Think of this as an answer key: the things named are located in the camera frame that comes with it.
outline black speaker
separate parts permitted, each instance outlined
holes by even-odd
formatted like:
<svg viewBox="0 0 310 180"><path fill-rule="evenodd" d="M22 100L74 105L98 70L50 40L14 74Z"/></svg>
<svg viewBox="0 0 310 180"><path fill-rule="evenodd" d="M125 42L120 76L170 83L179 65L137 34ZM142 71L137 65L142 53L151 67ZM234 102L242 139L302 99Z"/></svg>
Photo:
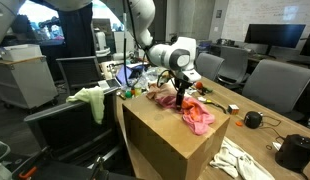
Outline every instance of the black speaker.
<svg viewBox="0 0 310 180"><path fill-rule="evenodd" d="M247 127L256 129L261 124L262 119L262 114L255 111L249 111L245 115L244 123Z"/></svg>
<svg viewBox="0 0 310 180"><path fill-rule="evenodd" d="M299 134L288 135L276 152L275 161L289 170L301 173L310 161L310 138Z"/></svg>

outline black office chair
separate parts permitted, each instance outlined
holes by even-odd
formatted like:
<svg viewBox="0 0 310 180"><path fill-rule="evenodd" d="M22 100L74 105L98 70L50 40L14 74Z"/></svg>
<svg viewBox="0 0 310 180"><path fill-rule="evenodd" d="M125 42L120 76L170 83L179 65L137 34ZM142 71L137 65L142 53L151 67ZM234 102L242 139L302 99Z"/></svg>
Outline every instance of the black office chair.
<svg viewBox="0 0 310 180"><path fill-rule="evenodd" d="M200 53L195 61L196 70L200 75L215 81L223 61L223 58L211 54Z"/></svg>
<svg viewBox="0 0 310 180"><path fill-rule="evenodd" d="M90 104L83 101L38 112L27 116L24 122L42 149L50 147L52 160L87 167L100 155L104 157L104 167L109 169L116 159L114 155L124 147L115 124L115 89L105 93L104 105L101 125L95 122Z"/></svg>
<svg viewBox="0 0 310 180"><path fill-rule="evenodd" d="M56 61L63 74L68 95L74 95L83 87L94 87L103 79L95 56L59 58Z"/></svg>
<svg viewBox="0 0 310 180"><path fill-rule="evenodd" d="M272 60L258 63L248 78L242 95L299 121L303 114L293 110L296 102L310 82L310 69Z"/></svg>
<svg viewBox="0 0 310 180"><path fill-rule="evenodd" d="M235 47L221 47L221 58L225 59L217 79L229 89L241 88L249 74L246 73L248 66L248 52Z"/></svg>

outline wooden table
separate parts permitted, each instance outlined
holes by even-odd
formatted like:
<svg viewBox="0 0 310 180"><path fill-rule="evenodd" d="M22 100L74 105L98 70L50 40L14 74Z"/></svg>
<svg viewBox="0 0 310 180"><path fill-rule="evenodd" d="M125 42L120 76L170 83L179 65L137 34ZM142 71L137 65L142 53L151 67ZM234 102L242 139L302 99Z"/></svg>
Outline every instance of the wooden table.
<svg viewBox="0 0 310 180"><path fill-rule="evenodd" d="M205 98L210 99L224 107L227 107L229 104L236 104L240 108L238 115L230 116L230 123L226 131L226 136L230 140L243 148L248 154L253 156L253 158L266 170L268 170L275 177L275 179L303 179L300 174L287 170L275 162L275 148L272 148L271 150L266 148L267 145L272 146L272 142L276 142L275 138L277 137L277 134L272 129L249 129L246 126L236 126L235 122L243 120L245 114L248 111L258 111L262 112L264 115L271 116L282 121L282 123L274 129L276 129L276 131L283 137L286 137L290 134L300 134L310 138L310 129L305 128L293 122L292 120L287 119L284 116L281 116L278 113L271 111L249 99L246 99L245 97L236 94L206 78L202 78L201 82L203 82L205 87L212 88L214 90L213 93L205 95ZM124 137L126 138L124 118L122 114L122 102L123 100L120 98L117 99L117 116L122 132L124 133ZM219 108L211 105L207 105L207 109L212 114L217 113L217 111L221 111ZM270 118L264 118L264 121L274 123ZM153 167L143 157L143 155L134 147L134 145L132 145L132 143L127 140L126 143L136 176L138 178L147 180L161 179L159 174L153 169ZM304 173L310 179L310 163L304 169ZM224 171L212 168L208 165L199 177L199 180L204 179L232 178Z"/></svg>

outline small object on table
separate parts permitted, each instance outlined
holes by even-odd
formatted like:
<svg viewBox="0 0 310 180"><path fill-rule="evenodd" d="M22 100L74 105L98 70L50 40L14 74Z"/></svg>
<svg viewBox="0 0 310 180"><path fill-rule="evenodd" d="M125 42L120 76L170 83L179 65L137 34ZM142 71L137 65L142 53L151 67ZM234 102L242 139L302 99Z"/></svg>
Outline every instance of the small object on table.
<svg viewBox="0 0 310 180"><path fill-rule="evenodd" d="M236 124L237 126L243 126L243 122L242 122L242 121L236 121L235 124Z"/></svg>
<svg viewBox="0 0 310 180"><path fill-rule="evenodd" d="M120 98L122 98L123 100L126 100L126 97L125 97L125 95L123 95L122 92L117 92L116 95L119 96Z"/></svg>
<svg viewBox="0 0 310 180"><path fill-rule="evenodd" d="M203 97L198 97L197 98L200 102L204 103L204 104L212 104L218 108L220 108L221 110L223 110L224 114L226 114L226 110L223 106L219 105L219 104L216 104L214 102L212 102L211 100L208 100L208 99L205 99Z"/></svg>
<svg viewBox="0 0 310 180"><path fill-rule="evenodd" d="M231 115L236 115L238 114L239 108L235 104L231 104L227 108L227 112L230 113Z"/></svg>
<svg viewBox="0 0 310 180"><path fill-rule="evenodd" d="M142 88L140 85L135 86L135 96L140 96L142 94Z"/></svg>
<svg viewBox="0 0 310 180"><path fill-rule="evenodd" d="M131 91L126 91L125 92L125 97L126 98L132 98L132 92Z"/></svg>
<svg viewBox="0 0 310 180"><path fill-rule="evenodd" d="M202 82L199 82L199 81L195 83L195 88L196 88L197 90L199 90L198 93L201 94L201 95L205 95L205 94L207 94L207 93L213 92L212 89L209 89L209 88L204 87L204 86L203 86L203 83L202 83Z"/></svg>

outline cardboard box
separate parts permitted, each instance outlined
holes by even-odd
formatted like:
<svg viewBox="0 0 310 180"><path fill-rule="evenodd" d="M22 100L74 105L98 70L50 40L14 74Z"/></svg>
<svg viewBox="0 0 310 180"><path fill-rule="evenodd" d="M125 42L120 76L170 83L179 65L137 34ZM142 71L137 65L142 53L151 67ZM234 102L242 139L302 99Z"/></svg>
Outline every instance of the cardboard box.
<svg viewBox="0 0 310 180"><path fill-rule="evenodd" d="M229 116L214 114L208 132L197 136L182 115L163 109L145 95L123 104L127 138L163 179L197 179L219 151Z"/></svg>
<svg viewBox="0 0 310 180"><path fill-rule="evenodd" d="M39 45L23 44L17 46L0 47L0 55L6 61L19 61L42 57L42 52Z"/></svg>

